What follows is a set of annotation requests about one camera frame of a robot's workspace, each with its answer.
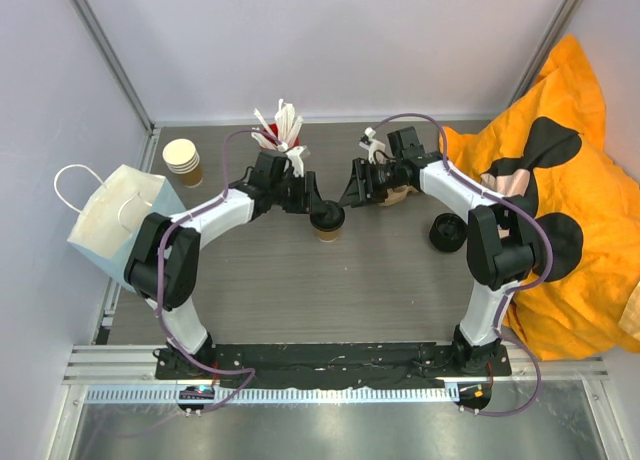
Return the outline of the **light blue paper bag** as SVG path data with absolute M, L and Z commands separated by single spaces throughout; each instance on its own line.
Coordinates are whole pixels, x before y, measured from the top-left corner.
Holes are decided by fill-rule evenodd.
M 177 192 L 162 175 L 119 166 L 102 179 L 83 208 L 64 204 L 77 213 L 68 242 L 122 288 L 132 292 L 124 271 L 137 233 L 150 213 L 171 216 L 186 210 Z

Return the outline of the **brown paper coffee cup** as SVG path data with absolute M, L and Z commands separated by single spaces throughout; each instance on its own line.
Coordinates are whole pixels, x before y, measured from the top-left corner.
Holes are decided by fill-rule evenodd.
M 200 156 L 195 144 L 185 138 L 170 141 L 162 151 L 168 169 L 187 187 L 197 187 L 203 180 Z
M 315 236 L 318 240 L 325 243 L 331 243 L 337 240 L 340 236 L 341 228 L 337 227 L 334 229 L 320 229 L 314 228 Z

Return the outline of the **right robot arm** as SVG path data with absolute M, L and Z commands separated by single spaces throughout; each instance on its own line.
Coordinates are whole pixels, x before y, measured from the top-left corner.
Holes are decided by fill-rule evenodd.
M 462 374 L 477 373 L 496 356 L 508 303 L 549 252 L 548 239 L 527 214 L 523 197 L 493 193 L 441 153 L 426 152 L 414 128 L 389 133 L 386 144 L 367 128 L 360 145 L 367 155 L 353 160 L 341 206 L 381 203 L 391 190 L 410 186 L 439 200 L 461 222 L 474 284 L 467 311 L 454 330 L 451 363 Z

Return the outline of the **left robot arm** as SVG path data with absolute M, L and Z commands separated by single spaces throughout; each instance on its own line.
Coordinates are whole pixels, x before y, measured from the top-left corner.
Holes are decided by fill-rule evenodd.
M 124 280 L 151 302 L 178 366 L 190 378 L 215 372 L 215 344 L 195 311 L 192 294 L 200 252 L 231 229 L 248 224 L 272 206 L 307 215 L 318 234 L 337 237 L 345 221 L 337 202 L 321 198 L 316 176 L 295 174 L 290 153 L 261 151 L 243 178 L 214 199 L 172 217 L 148 214 L 124 268 Z

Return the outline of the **brown pulp cup carrier stack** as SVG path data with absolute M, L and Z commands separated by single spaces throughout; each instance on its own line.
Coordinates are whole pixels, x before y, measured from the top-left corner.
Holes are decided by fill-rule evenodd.
M 379 203 L 381 207 L 389 207 L 404 201 L 410 194 L 417 194 L 413 186 L 401 186 L 387 190 L 386 198 Z

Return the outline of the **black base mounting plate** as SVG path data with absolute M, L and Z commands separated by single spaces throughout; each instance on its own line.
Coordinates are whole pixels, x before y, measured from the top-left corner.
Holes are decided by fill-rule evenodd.
M 426 343 L 219 344 L 207 363 L 220 370 L 252 368 L 250 389 L 409 389 L 446 378 L 508 377 L 505 347 L 479 367 L 458 367 L 453 347 Z

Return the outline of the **orange cartoon pillow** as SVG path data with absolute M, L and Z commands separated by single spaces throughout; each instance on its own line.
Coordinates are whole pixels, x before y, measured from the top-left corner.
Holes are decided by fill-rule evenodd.
M 606 106 L 573 36 L 535 84 L 478 134 L 439 145 L 460 171 L 520 195 L 553 251 L 529 275 L 505 325 L 540 359 L 639 349 L 639 187 L 605 153 Z

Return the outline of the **right aluminium frame post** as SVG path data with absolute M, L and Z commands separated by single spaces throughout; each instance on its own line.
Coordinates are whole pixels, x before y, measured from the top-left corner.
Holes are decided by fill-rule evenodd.
M 546 28 L 541 41 L 535 48 L 533 56 L 519 80 L 516 89 L 508 104 L 518 101 L 534 85 L 548 55 L 554 45 L 561 39 L 563 32 L 571 22 L 584 0 L 562 0 L 552 16 L 549 26 Z

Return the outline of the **aluminium frame post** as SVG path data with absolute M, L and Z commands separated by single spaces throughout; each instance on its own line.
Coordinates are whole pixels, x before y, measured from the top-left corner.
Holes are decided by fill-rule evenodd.
M 534 85 L 548 55 L 554 45 L 561 39 L 563 32 L 571 22 L 584 0 L 562 0 L 552 16 L 549 26 L 546 28 L 541 41 L 535 48 L 533 56 L 519 80 L 516 89 L 508 104 L 518 101 Z
M 144 131 L 147 134 L 152 133 L 154 123 L 126 74 L 90 2 L 88 0 L 70 0 L 70 2 Z

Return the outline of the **left aluminium frame post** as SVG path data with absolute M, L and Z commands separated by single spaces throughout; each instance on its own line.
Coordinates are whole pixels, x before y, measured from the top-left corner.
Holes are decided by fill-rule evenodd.
M 147 134 L 152 133 L 154 123 L 126 74 L 90 2 L 88 0 L 70 0 L 70 2 L 144 131 Z

